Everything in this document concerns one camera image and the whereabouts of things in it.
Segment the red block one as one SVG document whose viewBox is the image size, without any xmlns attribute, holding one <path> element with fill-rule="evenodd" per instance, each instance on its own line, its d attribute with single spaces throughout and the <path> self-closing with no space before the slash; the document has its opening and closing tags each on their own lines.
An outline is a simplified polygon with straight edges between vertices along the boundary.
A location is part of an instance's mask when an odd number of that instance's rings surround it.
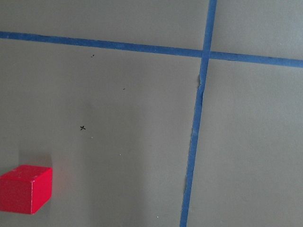
<svg viewBox="0 0 303 227">
<path fill-rule="evenodd" d="M 0 176 L 0 210 L 35 214 L 52 196 L 53 169 L 20 165 Z"/>
</svg>

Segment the brown paper table cover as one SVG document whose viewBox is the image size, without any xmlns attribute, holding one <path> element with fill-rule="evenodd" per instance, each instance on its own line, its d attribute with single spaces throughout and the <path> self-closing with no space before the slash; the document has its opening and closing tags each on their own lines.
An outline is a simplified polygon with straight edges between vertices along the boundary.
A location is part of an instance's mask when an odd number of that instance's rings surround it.
<svg viewBox="0 0 303 227">
<path fill-rule="evenodd" d="M 3 0 L 3 227 L 300 227 L 300 0 Z"/>
</svg>

